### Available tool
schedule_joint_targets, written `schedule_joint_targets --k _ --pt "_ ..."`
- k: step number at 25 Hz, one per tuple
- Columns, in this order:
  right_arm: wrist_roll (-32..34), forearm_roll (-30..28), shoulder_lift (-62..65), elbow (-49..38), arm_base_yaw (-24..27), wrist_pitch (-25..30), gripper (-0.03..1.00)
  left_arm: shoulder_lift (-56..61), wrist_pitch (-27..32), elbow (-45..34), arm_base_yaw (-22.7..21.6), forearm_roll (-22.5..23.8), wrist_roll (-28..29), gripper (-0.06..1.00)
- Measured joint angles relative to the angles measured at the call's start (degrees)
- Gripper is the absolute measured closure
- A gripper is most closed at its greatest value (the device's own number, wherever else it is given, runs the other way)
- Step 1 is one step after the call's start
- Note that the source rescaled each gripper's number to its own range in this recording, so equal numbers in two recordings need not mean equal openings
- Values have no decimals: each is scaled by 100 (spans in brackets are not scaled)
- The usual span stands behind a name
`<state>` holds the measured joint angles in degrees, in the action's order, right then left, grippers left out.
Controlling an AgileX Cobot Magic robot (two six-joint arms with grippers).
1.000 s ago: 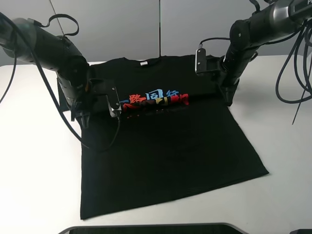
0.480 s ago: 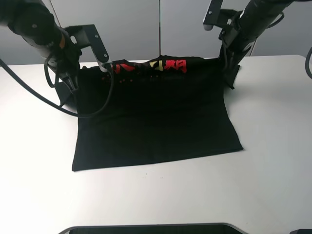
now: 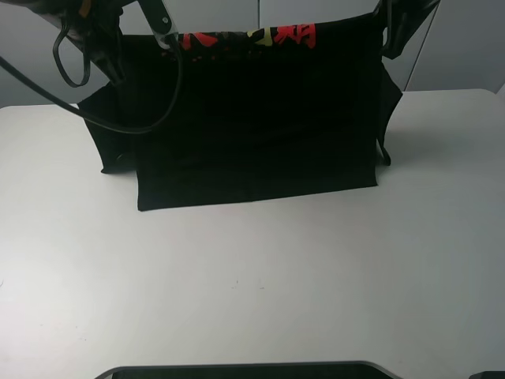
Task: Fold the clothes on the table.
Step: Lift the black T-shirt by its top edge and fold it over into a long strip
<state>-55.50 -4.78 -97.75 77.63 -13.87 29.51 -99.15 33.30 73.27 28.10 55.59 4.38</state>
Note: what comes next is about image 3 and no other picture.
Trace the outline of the black robot base front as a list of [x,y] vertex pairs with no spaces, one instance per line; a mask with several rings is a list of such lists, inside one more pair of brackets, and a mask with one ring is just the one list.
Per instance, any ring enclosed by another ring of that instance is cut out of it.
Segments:
[[196,366],[123,366],[99,378],[256,379],[256,378],[396,378],[391,371],[366,361],[296,362]]

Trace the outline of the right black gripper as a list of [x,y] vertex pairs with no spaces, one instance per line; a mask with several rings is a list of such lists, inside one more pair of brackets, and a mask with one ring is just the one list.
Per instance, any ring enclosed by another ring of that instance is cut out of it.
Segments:
[[382,0],[374,15],[387,29],[381,54],[389,59],[400,56],[413,34],[419,29],[440,0]]

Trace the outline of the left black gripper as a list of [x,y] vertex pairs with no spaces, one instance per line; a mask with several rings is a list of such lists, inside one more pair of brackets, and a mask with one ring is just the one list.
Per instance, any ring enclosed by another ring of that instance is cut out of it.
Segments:
[[[122,67],[120,17],[130,1],[36,1],[35,13],[59,29],[52,55],[68,85],[86,85],[95,65],[113,84],[125,80]],[[67,39],[83,55],[83,78],[73,81],[62,64],[59,50]]]

